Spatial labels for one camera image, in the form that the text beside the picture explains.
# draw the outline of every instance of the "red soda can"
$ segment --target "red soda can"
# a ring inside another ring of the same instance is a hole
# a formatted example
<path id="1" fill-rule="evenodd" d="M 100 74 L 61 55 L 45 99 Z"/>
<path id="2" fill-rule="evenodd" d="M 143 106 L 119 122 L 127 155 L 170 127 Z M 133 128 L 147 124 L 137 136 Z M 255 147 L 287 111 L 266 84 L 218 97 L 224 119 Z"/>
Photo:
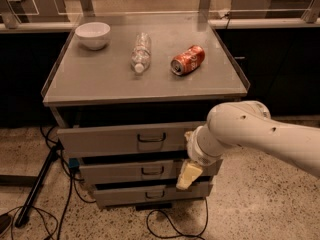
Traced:
<path id="1" fill-rule="evenodd" d="M 199 45 L 192 45 L 187 51 L 175 56 L 171 61 L 171 70 L 178 76 L 186 75 L 197 69 L 204 61 L 205 53 Z"/>

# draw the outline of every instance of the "power cord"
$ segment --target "power cord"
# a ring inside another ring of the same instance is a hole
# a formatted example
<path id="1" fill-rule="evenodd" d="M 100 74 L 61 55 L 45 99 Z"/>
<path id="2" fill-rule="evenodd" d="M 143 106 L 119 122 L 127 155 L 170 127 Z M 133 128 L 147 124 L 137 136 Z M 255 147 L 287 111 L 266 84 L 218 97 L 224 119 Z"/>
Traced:
<path id="1" fill-rule="evenodd" d="M 205 230 L 207 229 L 207 226 L 208 226 L 208 220 L 209 220 L 209 214 L 208 214 L 208 202 L 207 202 L 207 199 L 205 198 L 205 204 L 206 204 L 206 222 L 205 222 L 205 225 L 204 225 L 204 228 L 202 229 L 202 231 L 197 234 L 197 235 L 190 235 L 190 234 L 184 234 L 182 232 L 180 232 L 173 224 L 173 222 L 170 220 L 169 216 L 162 210 L 153 210 L 151 211 L 148 216 L 147 216 L 147 219 L 146 219 L 146 223 L 147 223 L 147 228 L 150 232 L 150 234 L 152 234 L 153 236 L 157 237 L 157 238 L 160 238 L 160 239 L 173 239 L 173 238 L 178 238 L 178 237 L 187 237 L 187 238 L 197 238 L 197 239 L 202 239 L 202 240 L 205 240 L 201 235 L 205 232 Z M 174 235 L 174 236 L 160 236 L 160 235 L 157 235 L 156 233 L 154 233 L 154 231 L 150 228 L 150 225 L 149 225 L 149 217 L 155 213 L 155 212 L 158 212 L 158 213 L 161 213 L 162 215 L 164 215 L 166 217 L 166 219 L 169 221 L 170 225 L 172 226 L 172 228 L 178 233 L 178 235 Z"/>
<path id="2" fill-rule="evenodd" d="M 227 25 L 226 25 L 226 28 L 225 28 L 225 29 L 228 29 L 229 23 L 230 23 L 230 20 L 231 20 L 231 11 L 228 11 L 225 15 L 220 17 L 220 20 L 222 20 L 223 18 L 228 19 L 228 22 L 227 22 Z"/>
<path id="3" fill-rule="evenodd" d="M 46 145 L 48 146 L 49 149 L 52 149 L 52 146 L 50 145 L 50 143 L 54 144 L 54 145 L 59 145 L 59 141 L 53 141 L 52 139 L 50 139 L 50 133 L 53 131 L 54 128 L 56 128 L 57 126 L 52 126 L 47 133 L 44 133 L 43 128 L 40 127 L 40 131 L 42 136 L 45 138 L 46 141 Z M 80 200 L 82 200 L 85 203 L 95 203 L 96 201 L 87 201 L 85 200 L 79 193 L 77 187 L 76 187 L 76 182 L 83 182 L 83 179 L 77 178 L 75 175 L 77 173 L 78 168 L 70 168 L 68 162 L 64 159 L 63 157 L 63 148 L 60 149 L 60 154 L 58 154 L 58 157 L 60 158 L 60 162 L 61 162 L 61 167 L 64 170 L 64 172 L 66 173 L 66 175 L 69 178 L 70 184 L 69 184 L 69 191 L 68 191 L 68 197 L 67 197 L 67 202 L 65 204 L 65 207 L 63 209 L 61 218 L 60 218 L 60 223 L 59 223 L 59 227 L 58 227 L 58 232 L 57 232 L 57 240 L 60 239 L 61 236 L 61 231 L 62 231 L 62 225 L 63 225 L 63 221 L 65 218 L 65 215 L 67 213 L 67 209 L 68 206 L 70 204 L 70 200 L 71 200 L 71 196 L 72 196 L 72 187 L 74 187 L 75 192 L 77 194 L 77 196 L 80 198 Z"/>
<path id="4" fill-rule="evenodd" d="M 14 215 L 12 216 L 12 223 L 10 225 L 10 233 L 11 233 L 11 240 L 14 240 L 14 237 L 13 237 L 13 228 L 14 228 L 14 220 L 15 220 L 15 217 L 17 215 L 17 213 L 23 208 L 23 206 L 19 206 L 19 207 L 16 207 L 16 208 L 13 208 L 11 209 L 10 211 L 7 212 L 7 214 L 13 212 L 16 210 L 16 212 L 14 213 Z M 52 214 L 52 213 L 49 213 L 41 208 L 37 208 L 35 206 L 31 206 L 32 209 L 34 209 L 41 217 L 42 221 L 43 221 L 43 225 L 46 229 L 46 232 L 48 233 L 48 236 L 44 239 L 44 240 L 49 240 L 49 239 L 53 239 L 53 235 L 55 234 L 55 232 L 57 231 L 58 229 L 58 219 Z M 55 228 L 52 232 L 50 232 L 49 228 L 48 228 L 48 223 L 46 222 L 46 219 L 44 217 L 43 214 L 46 214 L 48 215 L 50 218 L 53 218 L 54 221 L 55 221 Z"/>

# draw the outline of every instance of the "tripod leg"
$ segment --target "tripod leg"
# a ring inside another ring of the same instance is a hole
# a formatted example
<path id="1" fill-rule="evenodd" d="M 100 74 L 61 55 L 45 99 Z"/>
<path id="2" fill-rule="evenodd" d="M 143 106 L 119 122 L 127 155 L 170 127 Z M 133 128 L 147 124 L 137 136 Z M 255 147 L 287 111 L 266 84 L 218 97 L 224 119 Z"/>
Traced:
<path id="1" fill-rule="evenodd" d="M 25 202 L 25 204 L 23 205 L 20 213 L 19 213 L 19 216 L 15 222 L 15 226 L 17 228 L 20 228 L 22 227 L 23 225 L 25 225 L 28 220 L 29 220 L 29 217 L 28 217 L 28 213 L 29 213 L 29 210 L 30 208 L 32 207 L 33 205 L 33 202 L 40 190 L 40 187 L 42 185 L 42 182 L 50 168 L 50 165 L 52 162 L 54 162 L 55 160 L 57 160 L 58 158 L 58 155 L 57 155 L 57 146 L 54 146 L 53 148 L 51 148 L 39 174 L 38 174 L 38 177 L 37 177 L 37 180 L 36 182 L 33 184 L 33 187 L 29 193 L 29 196 Z"/>

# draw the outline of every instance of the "terrazzo floor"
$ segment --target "terrazzo floor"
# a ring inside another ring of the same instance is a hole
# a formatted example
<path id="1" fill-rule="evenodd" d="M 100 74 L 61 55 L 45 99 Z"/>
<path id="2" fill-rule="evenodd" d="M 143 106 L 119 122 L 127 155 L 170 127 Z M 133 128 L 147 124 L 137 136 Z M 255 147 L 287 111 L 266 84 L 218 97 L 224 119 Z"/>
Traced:
<path id="1" fill-rule="evenodd" d="M 38 127 L 0 129 L 0 174 L 36 176 L 48 151 Z M 320 239 L 319 179 L 252 149 L 236 148 L 223 159 L 207 198 L 209 217 L 204 239 Z M 77 187 L 84 199 L 91 200 L 78 183 Z M 68 190 L 69 178 L 56 161 L 34 205 L 60 220 Z M 0 214 L 23 205 L 29 191 L 30 188 L 0 187 Z M 205 225 L 203 200 L 175 202 L 165 211 L 185 234 L 198 234 Z M 100 210 L 94 203 L 81 201 L 73 189 L 60 239 L 158 239 L 147 229 L 149 213 L 150 210 L 136 211 L 134 207 Z M 55 221 L 45 218 L 49 230 L 53 230 Z M 157 234 L 175 234 L 160 213 L 154 212 L 149 222 Z M 41 217 L 32 210 L 24 227 L 14 227 L 12 236 L 8 231 L 1 240 L 40 240 L 47 236 Z"/>

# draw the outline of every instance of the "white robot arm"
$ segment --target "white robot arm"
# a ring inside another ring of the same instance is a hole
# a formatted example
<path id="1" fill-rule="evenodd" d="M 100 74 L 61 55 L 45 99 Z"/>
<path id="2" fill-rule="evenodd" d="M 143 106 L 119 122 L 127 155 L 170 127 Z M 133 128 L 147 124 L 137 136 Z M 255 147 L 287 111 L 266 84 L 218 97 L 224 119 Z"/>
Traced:
<path id="1" fill-rule="evenodd" d="M 257 101 L 222 103 L 208 114 L 207 123 L 186 133 L 190 159 L 184 162 L 177 188 L 187 189 L 202 167 L 233 147 L 258 149 L 320 177 L 320 129 L 271 119 Z"/>

